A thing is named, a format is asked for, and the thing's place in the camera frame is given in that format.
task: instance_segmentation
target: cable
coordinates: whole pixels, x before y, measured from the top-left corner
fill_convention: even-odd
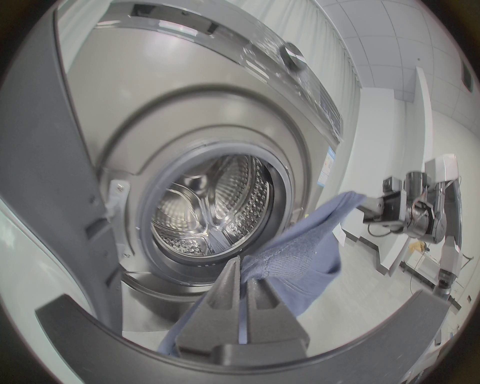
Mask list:
[[[425,255],[425,252],[426,252],[427,250],[430,250],[430,245],[431,245],[432,243],[429,243],[428,246],[427,246],[427,243],[424,243],[424,244],[425,244],[425,250],[423,251],[423,253],[421,254],[419,260],[417,261],[417,265],[416,265],[415,268],[413,269],[413,272],[416,272],[416,271],[417,271],[417,267],[419,266],[419,264],[420,264],[423,256]],[[412,277],[410,278],[410,293],[411,293],[412,296],[413,296],[413,292],[412,292],[412,280],[413,280],[413,273],[412,273]]]
[[[388,233],[385,233],[383,235],[374,235],[373,233],[370,232],[370,224],[367,226],[367,231],[373,237],[385,237],[386,235],[390,235],[390,233],[392,233],[392,231],[388,231]]]
[[[463,266],[460,268],[460,271],[461,271],[463,268],[465,268],[465,266],[473,260],[473,257],[465,256],[463,253],[462,253],[462,256],[467,259],[467,262],[466,262],[465,264],[463,264]]]

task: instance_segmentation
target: front-load washing machine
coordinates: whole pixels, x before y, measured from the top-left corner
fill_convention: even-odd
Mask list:
[[[224,1],[175,3],[112,3],[68,72],[123,293],[142,302],[124,299],[124,330],[176,321],[231,257],[314,210],[342,132],[294,45]]]
[[[23,346],[23,364],[63,383],[399,383],[448,312],[426,292],[296,361],[265,363],[249,343],[247,364],[213,364],[128,340],[166,332],[226,260],[315,208],[341,118],[300,52],[225,2],[115,2],[68,79],[57,16],[39,18],[0,84],[8,358]]]

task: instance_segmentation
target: sticker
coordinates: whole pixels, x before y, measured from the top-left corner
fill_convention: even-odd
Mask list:
[[[342,246],[342,247],[345,247],[345,238],[347,237],[347,235],[345,234],[345,232],[343,231],[340,223],[338,223],[338,225],[333,228],[333,235],[336,237],[336,239],[338,240],[338,243]]]
[[[320,176],[318,177],[317,184],[321,187],[324,187],[327,184],[328,176],[330,175],[330,171],[332,170],[333,162],[335,161],[335,152],[332,148],[328,147],[327,157],[324,161],[324,166],[322,167],[322,171],[320,172]]]

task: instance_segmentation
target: stainless steel drum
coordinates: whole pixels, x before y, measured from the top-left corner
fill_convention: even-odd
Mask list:
[[[252,242],[269,217],[272,185],[253,156],[223,156],[183,174],[166,191],[152,233],[171,257],[232,255]]]

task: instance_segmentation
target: blue cloth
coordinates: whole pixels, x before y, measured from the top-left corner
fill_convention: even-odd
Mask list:
[[[355,192],[342,193],[320,206],[255,255],[245,256],[241,264],[240,283],[253,278],[268,281],[288,309],[302,314],[340,273],[340,254],[333,229],[365,199]],[[198,307],[198,302],[170,329],[158,352],[172,354],[175,338]],[[246,305],[240,302],[239,342],[246,343]]]

